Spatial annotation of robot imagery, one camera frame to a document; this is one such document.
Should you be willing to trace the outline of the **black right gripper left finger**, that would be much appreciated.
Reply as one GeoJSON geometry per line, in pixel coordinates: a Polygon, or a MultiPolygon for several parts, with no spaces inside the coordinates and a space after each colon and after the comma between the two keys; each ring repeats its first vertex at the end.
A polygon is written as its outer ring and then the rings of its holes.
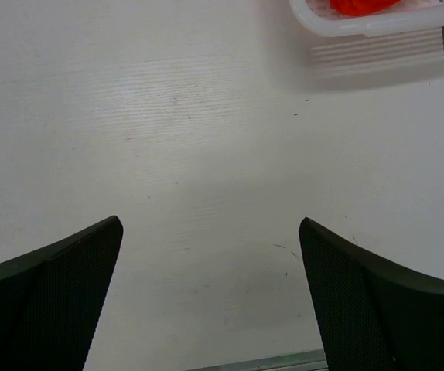
{"type": "Polygon", "coordinates": [[[82,370],[123,237],[110,216],[0,263],[0,370],[82,370]]]}

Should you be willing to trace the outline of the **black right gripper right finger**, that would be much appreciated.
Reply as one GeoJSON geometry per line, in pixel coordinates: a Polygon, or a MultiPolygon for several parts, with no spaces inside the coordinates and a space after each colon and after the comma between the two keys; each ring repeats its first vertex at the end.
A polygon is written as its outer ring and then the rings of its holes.
{"type": "Polygon", "coordinates": [[[365,250],[310,218],[303,265],[330,370],[444,370],[444,280],[365,250]]]}

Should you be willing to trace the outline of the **orange mesh shorts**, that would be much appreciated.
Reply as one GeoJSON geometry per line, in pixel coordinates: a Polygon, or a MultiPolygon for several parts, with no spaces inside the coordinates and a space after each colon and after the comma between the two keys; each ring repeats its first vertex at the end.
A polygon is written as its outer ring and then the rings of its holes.
{"type": "Polygon", "coordinates": [[[333,10],[341,15],[353,17],[371,15],[399,2],[400,0],[329,0],[333,10]]]}

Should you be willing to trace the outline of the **white plastic basket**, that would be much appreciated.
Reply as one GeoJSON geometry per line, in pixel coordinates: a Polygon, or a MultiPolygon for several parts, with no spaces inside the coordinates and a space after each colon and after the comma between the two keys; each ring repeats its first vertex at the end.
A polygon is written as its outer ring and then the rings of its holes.
{"type": "Polygon", "coordinates": [[[400,1],[363,17],[341,15],[328,1],[290,1],[292,13],[309,31],[324,37],[386,36],[444,26],[444,1],[400,1]]]}

